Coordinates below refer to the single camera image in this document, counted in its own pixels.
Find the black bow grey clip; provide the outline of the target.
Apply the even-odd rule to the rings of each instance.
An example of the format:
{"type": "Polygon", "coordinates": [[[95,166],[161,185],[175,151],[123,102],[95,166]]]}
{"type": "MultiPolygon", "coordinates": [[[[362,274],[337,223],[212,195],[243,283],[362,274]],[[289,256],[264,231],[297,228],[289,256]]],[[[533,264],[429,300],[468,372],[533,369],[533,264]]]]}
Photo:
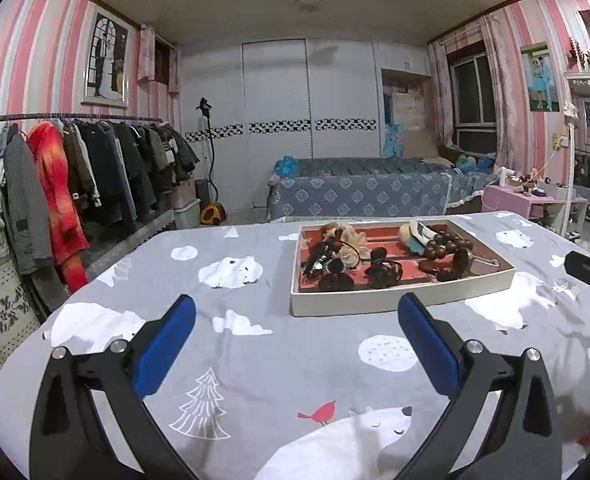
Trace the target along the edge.
{"type": "Polygon", "coordinates": [[[417,267],[421,272],[432,275],[438,282],[452,282],[470,276],[496,273],[500,269],[500,263],[496,259],[475,256],[469,249],[460,248],[448,262],[423,260],[417,267]]]}

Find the beige teal hair clip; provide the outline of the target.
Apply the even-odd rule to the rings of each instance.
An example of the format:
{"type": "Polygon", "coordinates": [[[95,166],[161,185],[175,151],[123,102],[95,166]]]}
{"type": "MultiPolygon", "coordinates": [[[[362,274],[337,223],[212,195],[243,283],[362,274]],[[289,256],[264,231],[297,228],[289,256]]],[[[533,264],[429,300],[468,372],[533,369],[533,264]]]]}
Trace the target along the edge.
{"type": "Polygon", "coordinates": [[[424,256],[428,248],[434,249],[440,246],[440,243],[435,240],[437,235],[437,231],[417,220],[403,223],[398,229],[401,244],[416,256],[424,256]]]}

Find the small black hair claw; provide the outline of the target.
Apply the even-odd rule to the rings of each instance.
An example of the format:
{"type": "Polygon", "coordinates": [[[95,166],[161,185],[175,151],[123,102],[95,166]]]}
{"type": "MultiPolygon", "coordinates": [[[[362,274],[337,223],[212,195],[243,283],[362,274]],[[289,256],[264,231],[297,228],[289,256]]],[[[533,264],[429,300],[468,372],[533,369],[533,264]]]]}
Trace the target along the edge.
{"type": "Polygon", "coordinates": [[[401,283],[402,265],[387,257],[385,247],[376,247],[370,252],[370,266],[364,271],[368,287],[374,289],[391,288],[401,283]]]}

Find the black rhinestone hair claw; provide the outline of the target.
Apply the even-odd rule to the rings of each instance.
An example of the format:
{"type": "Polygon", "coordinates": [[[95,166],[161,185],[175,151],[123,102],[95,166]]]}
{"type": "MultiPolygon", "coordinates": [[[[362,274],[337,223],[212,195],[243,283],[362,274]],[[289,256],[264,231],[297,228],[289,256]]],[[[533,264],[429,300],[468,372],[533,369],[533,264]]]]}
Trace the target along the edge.
{"type": "Polygon", "coordinates": [[[347,266],[335,250],[335,243],[319,242],[310,248],[301,268],[301,279],[319,292],[349,292],[356,287],[347,266]]]}

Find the orange fabric scrunchie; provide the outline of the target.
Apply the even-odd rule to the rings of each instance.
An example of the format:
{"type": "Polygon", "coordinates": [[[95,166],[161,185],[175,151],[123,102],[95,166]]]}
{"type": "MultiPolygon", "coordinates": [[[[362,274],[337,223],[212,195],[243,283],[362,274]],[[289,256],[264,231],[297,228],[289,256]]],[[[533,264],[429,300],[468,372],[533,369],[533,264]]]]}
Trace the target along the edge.
{"type": "Polygon", "coordinates": [[[335,231],[339,224],[337,222],[330,222],[323,226],[317,226],[315,229],[307,232],[307,242],[310,247],[316,246],[319,243],[324,242],[327,237],[334,238],[335,231]]]}

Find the pink side table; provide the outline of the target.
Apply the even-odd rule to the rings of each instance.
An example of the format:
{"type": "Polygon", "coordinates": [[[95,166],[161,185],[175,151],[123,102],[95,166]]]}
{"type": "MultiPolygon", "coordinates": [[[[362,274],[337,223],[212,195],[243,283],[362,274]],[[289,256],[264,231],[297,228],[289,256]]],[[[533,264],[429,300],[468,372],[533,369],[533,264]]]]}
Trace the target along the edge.
{"type": "Polygon", "coordinates": [[[509,211],[525,219],[541,217],[544,207],[550,208],[552,216],[556,217],[565,205],[564,198],[525,195],[515,188],[502,188],[499,185],[487,186],[481,195],[481,201],[483,212],[509,211]]]}

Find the red orange coat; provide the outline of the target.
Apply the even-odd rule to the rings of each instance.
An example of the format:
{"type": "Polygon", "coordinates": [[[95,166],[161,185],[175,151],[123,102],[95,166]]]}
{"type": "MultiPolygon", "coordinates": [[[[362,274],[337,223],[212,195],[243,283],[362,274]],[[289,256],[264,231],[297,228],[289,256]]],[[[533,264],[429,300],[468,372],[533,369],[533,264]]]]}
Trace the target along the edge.
{"type": "Polygon", "coordinates": [[[48,228],[55,265],[70,292],[89,283],[81,253],[89,248],[68,188],[68,162],[63,139],[50,122],[39,122],[28,133],[28,146],[48,203],[48,228]]]}

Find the window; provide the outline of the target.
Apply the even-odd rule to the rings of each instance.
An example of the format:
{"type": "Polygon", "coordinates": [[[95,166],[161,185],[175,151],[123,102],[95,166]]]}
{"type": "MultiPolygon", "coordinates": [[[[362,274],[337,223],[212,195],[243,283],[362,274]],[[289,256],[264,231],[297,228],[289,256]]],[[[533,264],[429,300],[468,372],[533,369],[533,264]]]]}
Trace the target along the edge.
{"type": "Polygon", "coordinates": [[[448,55],[453,101],[453,143],[466,153],[496,152],[496,104],[482,41],[448,55]]]}

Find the grey coat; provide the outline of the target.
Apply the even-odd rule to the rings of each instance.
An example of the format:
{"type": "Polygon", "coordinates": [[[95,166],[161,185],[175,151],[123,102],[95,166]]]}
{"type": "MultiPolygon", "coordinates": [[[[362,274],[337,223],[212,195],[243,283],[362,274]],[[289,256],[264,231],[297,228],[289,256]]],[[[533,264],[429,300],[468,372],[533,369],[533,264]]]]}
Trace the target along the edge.
{"type": "Polygon", "coordinates": [[[4,151],[10,235],[21,274],[52,266],[48,203],[24,136],[14,131],[4,151]]]}

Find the brick pattern tray box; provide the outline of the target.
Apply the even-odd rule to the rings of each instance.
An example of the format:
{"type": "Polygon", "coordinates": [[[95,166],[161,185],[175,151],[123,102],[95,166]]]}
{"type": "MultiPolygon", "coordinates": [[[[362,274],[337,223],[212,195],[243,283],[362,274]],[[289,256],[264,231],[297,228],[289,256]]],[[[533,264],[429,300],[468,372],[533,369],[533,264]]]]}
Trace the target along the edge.
{"type": "Polygon", "coordinates": [[[395,310],[412,292],[426,306],[503,292],[514,266],[449,219],[325,221],[297,236],[290,314],[395,310]]]}

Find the blue patterned bed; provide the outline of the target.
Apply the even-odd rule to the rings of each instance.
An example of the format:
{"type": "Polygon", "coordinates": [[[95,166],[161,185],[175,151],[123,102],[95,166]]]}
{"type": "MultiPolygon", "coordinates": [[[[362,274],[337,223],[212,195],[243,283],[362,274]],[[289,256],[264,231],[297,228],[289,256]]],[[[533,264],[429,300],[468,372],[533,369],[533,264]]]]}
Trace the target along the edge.
{"type": "Polygon", "coordinates": [[[441,216],[494,182],[489,169],[464,171],[420,158],[295,159],[275,165],[267,214],[270,220],[441,216]]]}

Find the garment steamer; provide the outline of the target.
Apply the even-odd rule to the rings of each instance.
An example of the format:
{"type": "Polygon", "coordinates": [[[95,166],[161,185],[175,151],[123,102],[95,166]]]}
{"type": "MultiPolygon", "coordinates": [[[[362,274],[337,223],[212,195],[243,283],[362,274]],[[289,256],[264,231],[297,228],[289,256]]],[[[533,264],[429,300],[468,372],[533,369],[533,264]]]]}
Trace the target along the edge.
{"type": "Polygon", "coordinates": [[[209,198],[207,205],[200,214],[200,222],[204,226],[221,226],[226,220],[226,211],[219,200],[219,189],[214,183],[214,162],[216,161],[216,150],[214,149],[214,134],[211,129],[211,105],[206,98],[201,98],[197,109],[202,114],[206,122],[206,133],[209,148],[209,166],[207,172],[207,184],[209,188],[209,198]]]}

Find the framed wedding photo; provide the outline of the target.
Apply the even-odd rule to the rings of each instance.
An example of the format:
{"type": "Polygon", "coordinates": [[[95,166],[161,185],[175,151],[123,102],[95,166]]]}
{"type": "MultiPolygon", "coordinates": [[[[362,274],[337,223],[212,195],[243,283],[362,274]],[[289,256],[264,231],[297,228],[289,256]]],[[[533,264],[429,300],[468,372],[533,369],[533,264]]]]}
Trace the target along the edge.
{"type": "Polygon", "coordinates": [[[83,99],[86,105],[127,107],[127,24],[104,10],[92,20],[86,56],[83,99]]]}

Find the white wardrobe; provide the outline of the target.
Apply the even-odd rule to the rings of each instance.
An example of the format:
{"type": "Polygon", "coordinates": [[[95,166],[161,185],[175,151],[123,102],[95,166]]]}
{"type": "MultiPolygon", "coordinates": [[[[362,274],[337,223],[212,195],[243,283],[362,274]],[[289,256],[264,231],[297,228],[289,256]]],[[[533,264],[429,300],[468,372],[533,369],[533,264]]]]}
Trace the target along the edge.
{"type": "Polygon", "coordinates": [[[423,47],[383,41],[286,39],[185,53],[180,58],[181,131],[207,177],[211,105],[214,183],[229,210],[266,206],[274,164],[299,159],[380,157],[384,75],[429,77],[423,47]]]}

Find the wall poster blue dress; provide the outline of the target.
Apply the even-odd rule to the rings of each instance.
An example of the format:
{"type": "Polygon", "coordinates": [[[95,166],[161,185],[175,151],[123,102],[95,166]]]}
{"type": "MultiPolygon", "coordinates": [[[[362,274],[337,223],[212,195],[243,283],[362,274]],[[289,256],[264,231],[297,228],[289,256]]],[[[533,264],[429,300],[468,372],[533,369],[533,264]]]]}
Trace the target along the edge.
{"type": "Polygon", "coordinates": [[[556,88],[550,49],[545,42],[520,49],[527,90],[527,101],[532,112],[556,113],[560,100],[556,88]]]}

